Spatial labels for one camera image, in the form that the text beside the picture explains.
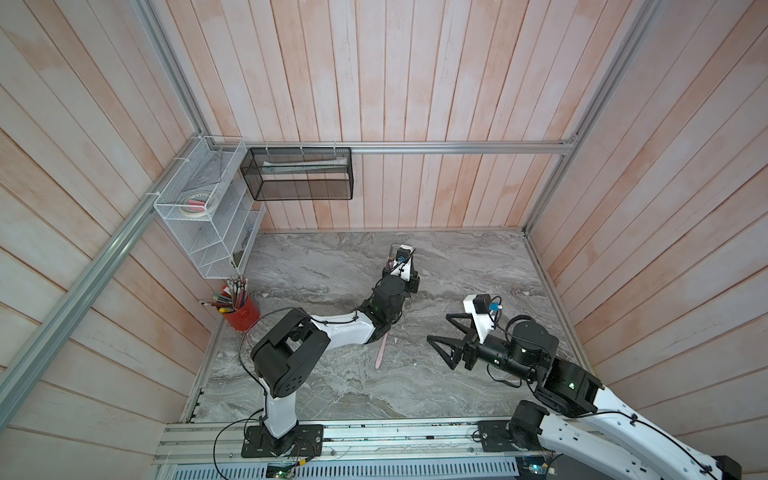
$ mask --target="marble floor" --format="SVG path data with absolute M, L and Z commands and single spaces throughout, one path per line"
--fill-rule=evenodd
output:
M 247 277 L 262 313 L 285 306 L 348 313 L 370 294 L 391 243 L 416 248 L 421 286 L 389 331 L 380 369 L 374 366 L 379 342 L 326 352 L 296 391 L 299 420 L 511 415 L 519 400 L 531 399 L 525 386 L 494 382 L 480 362 L 472 371 L 463 363 L 452 371 L 426 342 L 428 334 L 462 336 L 445 314 L 461 313 L 470 293 L 500 295 L 504 319 L 533 316 L 560 339 L 558 354 L 574 358 L 516 230 L 265 234 L 256 240 Z M 246 366 L 253 368 L 251 347 L 281 317 L 268 316 L 251 329 L 243 345 Z M 262 406 L 261 389 L 237 362 L 241 338 L 228 325 L 222 332 L 194 422 L 230 422 Z

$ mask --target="wooden plank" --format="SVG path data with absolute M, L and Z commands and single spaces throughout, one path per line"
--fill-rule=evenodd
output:
M 114 93 L 120 98 L 155 156 L 157 158 L 172 156 L 175 153 L 174 149 L 170 147 L 147 102 L 144 101 L 144 97 L 131 79 L 130 72 L 99 25 L 88 3 L 85 0 L 67 0 L 57 2 L 56 5 L 80 38 Z
M 539 154 L 533 157 L 531 166 L 528 168 L 528 172 L 525 174 L 525 179 L 522 181 L 520 190 L 515 196 L 515 201 L 511 206 L 509 215 L 507 216 L 507 227 L 522 227 L 525 225 L 525 208 L 534 200 L 535 189 L 541 184 L 541 178 L 550 164 L 552 155 Z
M 197 268 L 184 254 L 181 247 L 176 245 L 163 230 L 159 220 L 150 223 L 141 239 L 163 260 L 163 263 L 174 272 L 195 297 L 202 300 L 211 295 L 210 285 L 200 276 Z
M 543 140 L 552 118 L 558 109 L 576 67 L 587 48 L 598 19 L 603 13 L 606 0 L 579 0 L 576 4 L 568 29 L 554 57 L 547 80 L 536 101 L 528 126 L 525 140 Z
M 424 155 L 402 156 L 402 183 L 400 184 L 400 213 L 398 227 L 415 228 L 419 215 L 419 193 L 422 185 Z
M 358 2 L 356 11 L 362 139 L 378 141 L 384 138 L 386 30 L 382 18 L 386 17 L 386 5 L 384 2 Z
M 165 424 L 39 382 L 10 425 L 154 454 Z
M 533 164 L 535 157 L 536 155 L 533 154 L 515 155 L 515 161 L 509 169 L 507 180 L 498 196 L 496 208 L 491 217 L 491 225 L 506 225 L 509 212 L 512 209 L 512 205 L 515 204 L 515 199 L 520 192 L 520 187 L 522 186 L 525 176 L 528 174 L 528 170 L 531 168 L 531 164 Z
M 363 213 L 366 228 L 381 228 L 383 216 L 384 156 L 362 156 Z
M 480 168 L 482 157 L 482 155 L 464 155 L 462 158 L 458 182 L 456 182 L 456 188 L 453 192 L 453 203 L 451 204 L 451 213 L 448 217 L 448 227 L 458 228 L 464 223 L 469 198 L 478 180 L 478 169 Z
M 695 267 L 667 284 L 628 314 L 617 318 L 607 329 L 589 339 L 576 325 L 593 363 L 599 363 L 636 343 L 645 336 L 690 312 L 717 294 L 739 283 L 768 264 L 768 252 L 761 251 L 760 240 L 768 232 L 768 217 L 744 229 L 739 235 L 701 260 Z M 754 252 L 754 255 L 739 255 Z
M 93 258 L 109 240 L 109 233 L 4 131 L 0 131 L 0 157 L 0 184 Z
M 601 142 L 587 142 L 581 149 L 578 168 L 571 168 L 549 203 L 548 212 L 536 225 L 534 234 L 544 265 L 549 267 L 560 254 L 563 241 L 551 245 L 556 233 L 592 184 L 610 152 L 632 125 L 647 99 L 694 35 L 713 1 L 675 2 L 665 9 L 653 34 L 632 62 L 627 74 L 595 125 Z
M 631 178 L 634 178 L 635 183 L 639 180 L 641 174 L 635 173 L 630 175 L 633 168 L 629 166 L 640 163 L 638 161 L 640 159 L 637 159 L 638 153 L 642 151 L 643 146 L 654 135 L 654 131 L 659 132 L 657 129 L 659 123 L 665 119 L 665 116 L 669 117 L 667 113 L 670 112 L 677 99 L 689 88 L 691 82 L 694 81 L 713 53 L 718 49 L 725 37 L 727 37 L 728 32 L 738 22 L 748 3 L 732 4 L 730 2 L 721 2 L 704 19 L 704 22 L 688 46 L 680 54 L 680 57 L 661 82 L 654 95 L 651 96 L 637 120 L 608 158 L 606 164 L 595 178 L 593 185 L 590 186 L 588 191 L 579 200 L 579 204 L 574 208 L 573 213 L 569 216 L 560 232 L 558 232 L 559 237 L 570 234 L 574 235 L 574 238 L 570 240 L 552 264 L 551 274 L 553 279 L 557 278 L 559 273 L 568 265 L 568 262 L 576 255 L 578 249 L 584 246 L 588 237 L 605 220 L 609 214 L 607 211 L 609 209 L 613 210 L 617 206 L 618 197 L 622 197 L 621 193 L 626 194 L 629 191 L 630 187 L 625 184 L 634 185 Z M 721 75 L 718 75 L 718 80 L 725 74 L 726 72 L 723 71 Z M 695 111 L 694 107 L 698 108 L 701 103 L 703 103 L 703 98 L 695 105 L 691 105 L 689 115 Z M 683 122 L 674 131 L 678 132 L 682 125 Z M 650 159 L 647 159 L 647 154 L 644 157 L 646 157 L 647 163 L 644 169 L 641 168 L 643 173 L 650 166 Z M 624 181 L 621 181 L 623 188 L 614 188 L 613 185 L 620 180 L 620 176 L 624 178 Z M 607 194 L 610 194 L 613 198 L 610 200 L 604 199 Z M 601 212 L 595 214 L 594 210 L 599 204 L 602 204 Z
M 557 8 L 547 10 L 544 23 L 538 33 L 531 61 L 520 85 L 520 92 L 504 133 L 505 140 L 523 140 L 531 115 L 536 108 L 541 91 L 547 82 L 563 37 L 569 31 L 568 24 L 576 9 L 576 0 L 561 0 Z
M 44 462 L 41 452 L 45 452 Z M 18 429 L 8 429 L 0 436 L 0 475 L 6 478 L 135 480 L 148 474 L 152 458 Z
M 734 395 L 733 392 L 748 392 Z M 675 436 L 749 421 L 765 414 L 768 369 L 719 383 L 640 411 Z
M 687 231 L 693 228 L 699 221 L 710 214 L 731 194 L 739 190 L 742 185 L 760 169 L 764 168 L 768 161 L 763 155 L 768 138 L 763 132 L 755 141 L 736 156 L 723 170 L 718 172 L 701 190 L 685 203 L 675 214 L 653 235 L 640 245 L 634 252 L 627 256 L 626 260 L 620 260 L 621 265 L 606 276 L 603 265 L 613 260 L 612 255 L 604 254 L 596 260 L 585 273 L 563 294 L 566 305 L 571 306 L 571 318 L 580 321 L 592 312 L 597 306 L 616 293 L 623 285 L 639 274 L 643 268 L 649 265 L 656 257 L 661 255 L 670 245 L 680 239 Z
M 766 353 L 761 345 L 765 343 L 766 328 L 768 316 L 762 315 L 678 356 L 622 379 L 612 384 L 611 389 L 636 408 L 642 409 L 763 369 Z
M 545 140 L 560 140 L 565 136 L 568 122 L 574 117 L 579 101 L 584 96 L 590 80 L 596 75 L 601 60 L 608 47 L 619 38 L 619 25 L 627 13 L 629 0 L 611 0 L 607 2 L 598 23 L 589 38 L 587 47 L 579 58 L 576 70 L 563 92 L 557 110 L 552 115 Z
M 280 119 L 247 0 L 221 2 L 229 33 L 242 69 L 248 98 L 259 122 L 262 140 L 282 141 Z
M 218 315 L 215 315 L 213 310 L 200 305 L 200 300 L 208 300 L 207 297 L 196 298 L 143 240 L 139 240 L 134 248 L 131 249 L 131 256 L 152 276 L 154 282 L 157 283 L 156 286 L 161 286 L 165 289 L 189 314 L 202 323 L 209 332 L 214 331 Z M 161 301 L 167 306 L 173 305 L 173 302 L 167 298 L 161 299 Z M 171 306 L 170 308 L 166 307 L 164 311 L 170 312 L 175 309 L 175 306 Z
M 504 137 L 548 8 L 548 0 L 528 2 L 528 8 L 525 10 L 525 17 L 520 27 L 520 34 L 515 43 L 515 53 L 512 54 L 504 87 L 493 114 L 491 130 L 488 133 L 488 140 L 490 141 L 501 140 Z
M 768 93 L 768 83 L 766 83 L 764 90 L 766 93 Z M 697 154 L 697 158 L 691 161 L 691 163 L 686 167 L 686 169 L 684 169 L 684 171 L 681 172 L 681 174 L 678 175 L 674 181 L 670 182 L 670 185 L 664 191 L 665 194 L 660 195 L 658 197 L 658 201 L 656 201 L 655 204 L 651 204 L 650 209 L 645 210 L 646 212 L 649 213 L 649 215 L 655 214 L 661 217 L 660 222 L 651 223 L 649 221 L 648 223 L 643 223 L 643 220 L 645 220 L 647 217 L 644 212 L 643 215 L 640 215 L 638 217 L 639 220 L 635 224 L 631 224 L 631 229 L 626 230 L 627 234 L 622 234 L 622 236 L 620 236 L 621 241 L 627 241 L 628 243 L 631 244 L 631 247 L 637 247 L 638 244 L 632 240 L 633 237 L 631 235 L 641 236 L 640 240 L 642 241 L 642 240 L 645 240 L 648 236 L 650 236 L 650 233 L 643 235 L 641 231 L 638 231 L 636 226 L 642 227 L 642 226 L 648 226 L 650 224 L 649 226 L 650 231 L 652 232 L 656 230 L 658 227 L 661 226 L 661 224 L 664 221 L 668 220 L 669 217 L 671 217 L 671 215 L 674 213 L 675 210 L 677 210 L 677 208 L 682 206 L 682 204 L 684 204 L 685 201 L 688 200 L 688 198 L 692 197 L 695 194 L 697 190 L 694 190 L 693 193 L 688 192 L 686 195 L 686 188 L 683 187 L 684 184 L 682 182 L 689 181 L 691 183 L 691 186 L 693 187 L 702 187 L 703 185 L 701 185 L 698 182 L 699 181 L 706 182 L 706 180 L 713 177 L 717 173 L 715 169 L 717 169 L 720 166 L 717 164 L 718 161 L 722 161 L 722 159 L 727 159 L 729 157 L 732 157 L 734 155 L 734 151 L 738 151 L 740 148 L 743 147 L 745 142 L 740 132 L 745 133 L 746 134 L 745 136 L 749 137 L 751 133 L 750 131 L 752 130 L 751 127 L 754 124 L 760 125 L 762 121 L 763 126 L 759 128 L 765 127 L 766 123 L 768 123 L 768 115 L 765 115 L 766 117 L 765 119 L 760 120 L 759 118 L 755 118 L 753 114 L 750 114 L 750 111 L 752 112 L 761 111 L 762 109 L 760 107 L 764 107 L 765 102 L 768 102 L 768 97 L 766 97 L 766 100 L 762 104 L 759 101 L 754 104 L 747 102 L 747 104 L 745 104 L 745 108 L 741 111 L 742 113 L 744 113 L 744 116 L 741 116 L 741 114 L 734 115 L 734 117 L 731 119 L 733 122 L 729 121 L 728 124 L 724 126 L 723 129 L 721 129 L 721 131 L 719 131 L 715 136 L 713 136 L 712 139 L 710 139 L 710 141 L 707 142 L 707 145 L 704 148 L 702 148 L 700 153 Z M 736 144 L 735 145 L 731 144 L 730 143 L 731 140 L 733 140 Z M 763 138 L 762 141 L 758 142 L 756 145 L 764 145 L 765 141 L 766 139 Z M 711 170 L 715 170 L 715 171 L 714 172 L 712 172 L 711 170 L 707 171 L 707 164 L 702 164 L 699 161 L 697 161 L 700 159 L 700 157 L 703 157 L 703 159 L 701 159 L 702 161 L 709 161 L 711 164 L 714 164 L 715 166 Z M 698 174 L 702 174 L 704 176 L 704 179 L 703 180 L 697 179 L 696 176 Z M 678 194 L 683 197 L 681 200 L 677 200 L 674 198 L 674 195 L 678 195 Z M 665 204 L 663 203 L 667 201 L 670 202 L 669 207 L 670 207 L 670 210 L 672 210 L 671 212 L 665 207 Z M 594 248 L 593 252 L 595 255 L 602 253 L 601 250 L 597 248 L 597 246 Z M 593 314 L 590 314 L 590 316 L 587 317 L 590 320 L 588 321 L 587 319 L 584 320 L 587 324 L 597 321 L 596 318 L 601 315 L 600 313 L 597 312 L 597 310 Z M 585 325 L 582 328 L 590 329 L 588 325 Z
M 230 29 L 219 2 L 193 0 L 192 6 L 203 31 L 210 56 L 227 96 L 240 136 L 246 141 L 261 141 L 261 127 L 253 101 L 240 69 Z
M 7 68 L 0 70 L 0 84 L 54 140 L 77 167 L 121 214 L 127 214 L 137 195 L 82 130 L 66 107 L 0 32 L 0 56 Z
M 466 212 L 464 213 L 463 227 L 472 227 L 475 225 L 477 214 L 485 196 L 485 190 L 491 181 L 491 173 L 496 162 L 496 156 L 484 154 L 480 158 L 477 173 L 475 174 L 475 183 L 472 185 L 472 193 L 469 195 Z
M 0 325 L 3 332 L 0 336 L 0 366 L 8 368 L 40 323 L 0 303 Z
M 190 394 L 195 374 L 91 309 L 72 340 L 163 386 Z
M 619 22 L 618 29 L 608 44 L 608 48 L 603 54 L 603 58 L 599 61 L 597 69 L 593 70 L 594 73 L 592 74 L 592 78 L 587 83 L 587 89 L 581 95 L 581 99 L 578 100 L 576 110 L 571 116 L 568 125 L 565 127 L 564 134 L 558 136 L 558 138 L 573 137 L 578 124 L 581 122 L 581 119 L 584 118 L 587 109 L 591 105 L 592 99 L 597 94 L 600 83 L 603 78 L 605 78 L 614 58 L 616 58 L 619 48 L 624 44 L 624 39 L 627 37 L 630 27 L 633 25 L 634 19 L 640 14 L 644 5 L 643 0 L 630 0 L 629 8 L 627 8 L 624 17 L 621 19 L 621 22 Z
M 339 91 L 339 120 L 344 141 L 360 140 L 360 86 L 357 66 L 357 24 L 354 0 L 329 2 L 333 60 L 336 66 L 336 88 Z M 353 173 L 359 169 L 359 156 L 353 156 Z M 336 211 L 333 225 L 341 228 L 362 227 L 364 206 L 359 194 L 350 201 L 331 201 L 331 214 Z
M 362 155 L 352 156 L 352 173 L 354 176 L 353 197 L 349 201 L 349 227 L 363 228 L 366 225 L 366 210 L 363 201 L 365 191 L 363 190 L 363 168 Z
M 195 340 L 203 346 L 196 346 L 114 280 L 96 299 L 94 310 L 190 372 L 196 372 L 203 361 L 206 345 L 201 339 Z
M 669 182 L 669 184 L 640 212 L 626 229 L 616 236 L 616 240 L 607 248 L 597 238 L 590 241 L 590 250 L 579 253 L 571 262 L 573 269 L 568 274 L 555 280 L 555 285 L 562 288 L 570 286 L 577 275 L 594 262 L 595 255 L 609 253 L 614 258 L 613 267 L 627 256 L 627 251 L 638 248 L 651 234 L 661 227 L 674 215 L 690 198 L 692 198 L 708 181 L 722 170 L 731 158 L 735 157 L 745 145 L 748 145 L 760 130 L 768 126 L 768 114 L 761 114 L 768 106 L 768 82 L 758 90 L 744 108 L 735 113 L 732 118 L 696 153 L 685 167 Z M 623 253 L 616 255 L 616 250 Z
M 507 177 L 515 162 L 516 155 L 496 155 L 495 162 L 491 169 L 491 176 L 485 186 L 485 192 L 482 195 L 478 213 L 475 215 L 473 227 L 488 227 L 491 225 L 493 213 L 496 210 L 498 198 L 502 194 Z
M 449 0 L 445 4 L 440 46 L 435 66 L 435 83 L 432 88 L 432 106 L 429 110 L 428 141 L 443 141 L 448 133 L 448 122 L 453 105 L 458 67 L 462 58 L 469 9 L 470 2 Z
M 168 105 L 160 86 L 144 60 L 144 56 L 131 36 L 128 26 L 117 8 L 117 2 L 88 0 L 88 3 L 101 23 L 104 33 L 111 40 L 114 49 L 134 79 L 136 87 L 147 102 L 147 106 L 161 131 L 165 134 L 170 152 L 175 153 L 174 145 L 181 146 L 184 144 L 187 136 L 182 133 L 174 113 L 170 110 L 170 105 Z
M 407 141 L 423 141 L 427 138 L 444 7 L 443 0 L 419 0 L 413 5 L 413 25 L 416 28 L 412 30 L 411 61 L 408 72 L 405 136 Z M 401 205 L 407 200 L 412 198 L 403 197 L 400 200 Z
M 296 0 L 276 2 L 272 5 L 272 10 L 277 37 L 280 39 L 283 52 L 283 64 L 293 101 L 293 111 L 296 115 L 299 140 L 317 141 L 319 138 L 310 67 L 307 64 L 298 2 Z
M 114 275 L 126 290 L 172 325 L 203 351 L 210 332 L 180 305 L 133 257 L 125 259 Z
M 42 379 L 161 423 L 178 422 L 187 402 L 186 396 L 74 342 L 64 345 Z
M 488 139 L 527 7 L 528 0 L 507 0 L 498 11 L 468 140 Z
M 147 67 L 152 74 L 152 78 L 154 78 L 157 83 L 157 87 L 160 88 L 163 98 L 167 102 L 168 107 L 173 113 L 174 120 L 181 131 L 181 136 L 179 137 L 180 143 L 175 144 L 171 142 L 170 144 L 174 151 L 179 151 L 184 146 L 184 142 L 195 133 L 195 127 L 192 125 L 192 120 L 187 116 L 187 112 L 181 104 L 181 98 L 174 90 L 170 76 L 165 70 L 162 60 L 154 50 L 147 31 L 142 27 L 141 21 L 137 17 L 136 10 L 134 10 L 131 3 L 126 0 L 120 0 L 119 2 L 116 2 L 115 5 L 120 12 L 120 16 L 123 18 L 125 25 L 128 27 L 128 31 L 131 33 L 131 38 L 139 49 L 141 57 L 147 64 Z
M 59 286 L 68 289 L 91 262 L 35 212 L 0 187 L 0 245 Z
M 4 273 L 0 276 L 0 302 L 37 321 L 42 321 L 64 296 L 64 292 L 56 285 L 42 279 L 37 272 L 2 249 L 0 266 Z M 32 292 L 38 294 L 34 301 L 31 298 Z
M 448 140 L 467 140 L 475 114 L 490 115 L 487 111 L 477 112 L 476 106 L 495 29 L 506 28 L 498 24 L 501 4 L 499 0 L 473 2 L 469 9 L 448 122 Z
M 339 119 L 344 141 L 360 140 L 360 83 L 357 66 L 357 24 L 354 0 L 329 2 Z
M 626 379 L 768 312 L 768 272 L 752 275 L 709 302 L 621 350 L 595 369 L 605 383 Z
M 197 78 L 200 79 L 205 96 L 214 113 L 216 122 L 219 124 L 222 135 L 239 137 L 239 124 L 235 120 L 232 107 L 224 87 L 216 71 L 214 60 L 210 56 L 206 39 L 197 22 L 197 16 L 192 8 L 190 0 L 165 0 L 178 28 L 179 34 L 183 39 L 185 50 L 190 57 L 190 62 L 194 67 Z
M 463 157 L 463 155 L 442 156 L 430 227 L 448 226 L 448 218 L 451 214 L 451 206 L 453 205 L 453 194 L 456 189 L 456 183 L 459 182 Z
M 270 80 L 270 90 L 275 101 L 277 117 L 280 119 L 283 139 L 297 141 L 299 131 L 296 127 L 293 102 L 288 88 L 283 56 L 280 54 L 280 42 L 277 38 L 270 0 L 250 0 L 250 10 L 261 46 L 261 55 L 264 56 L 264 65 L 270 66 L 266 69 L 266 76 Z
M 406 134 L 413 0 L 386 3 L 384 69 L 384 140 L 402 141 Z M 402 155 L 384 155 L 382 226 L 399 225 Z
M 0 88 L 0 128 L 51 176 L 108 232 L 117 229 L 121 215 L 51 138 Z
M 179 68 L 184 73 L 187 83 L 190 85 L 192 95 L 195 97 L 197 106 L 200 108 L 200 113 L 203 116 L 205 124 L 208 126 L 208 130 L 211 135 L 222 135 L 219 121 L 216 119 L 213 107 L 208 100 L 207 92 L 203 84 L 200 81 L 200 77 L 197 76 L 194 63 L 190 57 L 187 46 L 184 44 L 184 40 L 181 37 L 181 32 L 176 25 L 173 14 L 170 13 L 168 4 L 163 0 L 153 2 L 154 9 L 157 13 L 157 17 L 160 24 L 163 26 L 165 36 L 171 48 L 174 50 L 176 60 L 179 62 Z
M 728 455 L 741 464 L 741 468 L 768 469 L 765 456 L 766 428 L 768 419 L 726 425 L 680 437 L 682 442 L 702 452 Z
M 336 86 L 336 69 L 333 64 L 333 41 L 331 39 L 328 1 L 299 2 L 301 25 L 304 32 L 306 59 L 310 67 L 312 93 L 319 139 L 340 141 L 341 120 L 339 98 Z M 325 174 L 308 175 L 312 179 L 325 179 Z M 314 200 L 318 228 L 344 228 L 349 226 L 346 203 L 328 200 Z
M 61 55 L 64 55 L 72 69 L 77 72 L 80 81 L 93 95 L 99 107 L 120 132 L 135 157 L 150 176 L 156 178 L 163 171 L 160 167 L 163 159 L 155 156 L 120 99 L 80 43 L 78 36 L 72 31 L 61 10 L 52 0 L 30 0 L 27 6 L 56 44 Z
M 416 214 L 417 227 L 432 225 L 432 209 L 435 206 L 441 163 L 442 155 L 424 155 L 422 182 L 419 186 L 419 208 Z

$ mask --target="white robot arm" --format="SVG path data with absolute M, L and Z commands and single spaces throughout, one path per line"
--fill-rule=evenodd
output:
M 373 294 L 351 313 L 318 316 L 292 309 L 254 346 L 250 358 L 266 393 L 260 452 L 283 455 L 293 447 L 296 390 L 325 351 L 375 342 L 400 320 L 403 302 L 419 289 L 413 251 L 410 245 L 393 245 Z M 288 340 L 301 343 L 294 350 Z
M 464 306 L 465 313 L 445 316 L 465 334 L 463 339 L 427 336 L 427 342 L 451 369 L 461 360 L 466 369 L 472 369 L 480 359 L 529 387 L 535 384 L 534 397 L 547 407 L 523 400 L 504 425 L 479 422 L 481 435 L 506 435 L 501 440 L 519 448 L 561 452 L 620 480 L 741 478 L 741 467 L 731 458 L 711 457 L 676 440 L 627 406 L 597 377 L 557 357 L 557 337 L 530 316 L 511 318 L 501 339 L 488 335 L 498 325 L 498 317 L 489 315 L 498 304 L 494 306 L 489 295 L 468 296 Z M 456 319 L 472 319 L 472 324 L 465 326 Z M 509 332 L 511 325 L 515 328 Z M 441 346 L 449 347 L 450 353 Z M 572 419 L 612 442 L 577 428 Z

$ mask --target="aluminum rail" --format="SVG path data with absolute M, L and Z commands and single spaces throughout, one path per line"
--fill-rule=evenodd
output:
M 573 163 L 574 158 L 578 155 L 581 145 L 583 145 L 589 137 L 589 134 L 592 132 L 592 129 L 605 110 L 605 106 L 613 96 L 618 85 L 621 83 L 621 79 L 624 78 L 627 69 L 632 65 L 632 61 L 637 56 L 641 44 L 648 36 L 648 33 L 653 30 L 653 24 L 659 18 L 661 12 L 668 3 L 669 0 L 646 0 L 640 11 L 637 13 L 633 25 L 630 27 L 626 38 L 621 42 L 621 47 L 606 75 L 603 77 L 597 93 L 589 104 L 587 112 L 576 127 L 575 134 L 572 138 L 573 148 L 560 159 L 558 165 L 554 168 L 552 175 L 550 175 L 549 180 L 547 180 L 544 189 L 541 191 L 541 195 L 539 195 L 536 203 L 531 209 L 528 221 L 523 227 L 524 232 L 530 233 L 536 228 L 536 224 L 541 219 L 544 210 L 547 208 L 549 200 L 552 199 L 554 192 L 557 190 L 558 185 L 568 171 L 568 168 Z
M 256 148 L 350 148 L 353 154 L 557 154 L 571 153 L 567 141 L 297 141 L 245 142 Z
M 193 140 L 197 139 L 187 141 L 179 157 L 183 157 L 192 148 Z M 155 215 L 154 200 L 157 197 L 154 193 L 162 190 L 183 162 L 182 159 L 175 161 L 141 198 L 117 233 L 56 303 L 0 377 L 0 432 L 21 408 L 45 370 L 141 238 Z
M 478 420 L 509 420 L 509 417 L 447 419 L 326 420 L 300 422 L 324 425 L 323 453 L 319 460 L 376 460 L 382 458 L 461 458 L 484 456 L 530 456 L 541 452 L 485 453 L 472 439 Z M 258 420 L 250 423 L 256 425 Z M 155 465 L 210 463 L 214 439 L 226 423 L 168 425 L 157 447 Z M 216 461 L 263 462 L 264 458 L 242 458 L 243 425 L 223 431 L 216 444 Z

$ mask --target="wire basket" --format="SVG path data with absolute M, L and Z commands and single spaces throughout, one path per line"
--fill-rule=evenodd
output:
M 254 200 L 352 200 L 349 148 L 251 148 L 240 171 Z
M 237 146 L 227 144 L 237 140 Z M 202 137 L 154 203 L 165 220 L 211 221 L 246 153 L 243 139 Z

